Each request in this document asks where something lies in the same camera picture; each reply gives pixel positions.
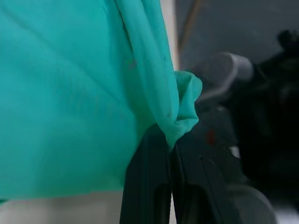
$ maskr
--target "gray wall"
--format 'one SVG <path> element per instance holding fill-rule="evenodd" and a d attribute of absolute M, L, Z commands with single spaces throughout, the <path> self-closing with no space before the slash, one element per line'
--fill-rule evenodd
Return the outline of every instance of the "gray wall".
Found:
<path fill-rule="evenodd" d="M 177 1 L 178 33 L 192 0 Z M 299 29 L 299 0 L 202 0 L 192 34 L 180 53 L 181 68 L 219 51 L 261 62 L 281 50 L 276 34 Z"/>

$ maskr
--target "teal fabric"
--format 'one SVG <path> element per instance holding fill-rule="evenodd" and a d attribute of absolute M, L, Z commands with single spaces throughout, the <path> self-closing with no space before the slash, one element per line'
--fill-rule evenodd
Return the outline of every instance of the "teal fabric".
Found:
<path fill-rule="evenodd" d="M 149 126 L 172 147 L 197 123 L 201 87 L 159 0 L 0 0 L 0 198 L 121 189 Z"/>

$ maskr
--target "white surface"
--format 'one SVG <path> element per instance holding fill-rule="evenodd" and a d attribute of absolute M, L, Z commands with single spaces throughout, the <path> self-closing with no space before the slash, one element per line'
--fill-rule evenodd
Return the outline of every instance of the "white surface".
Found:
<path fill-rule="evenodd" d="M 174 0 L 161 0 L 171 57 L 178 69 Z M 27 201 L 9 201 L 0 206 L 0 224 L 118 224 L 122 192 Z M 170 224 L 175 224 L 171 203 Z"/>

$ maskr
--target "turquoise cloth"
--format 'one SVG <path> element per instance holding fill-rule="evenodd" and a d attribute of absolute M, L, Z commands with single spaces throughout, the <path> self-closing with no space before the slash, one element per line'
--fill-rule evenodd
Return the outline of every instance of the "turquoise cloth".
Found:
<path fill-rule="evenodd" d="M 149 126 L 172 147 L 197 123 L 201 87 L 159 0 L 0 0 L 0 198 L 121 189 Z"/>

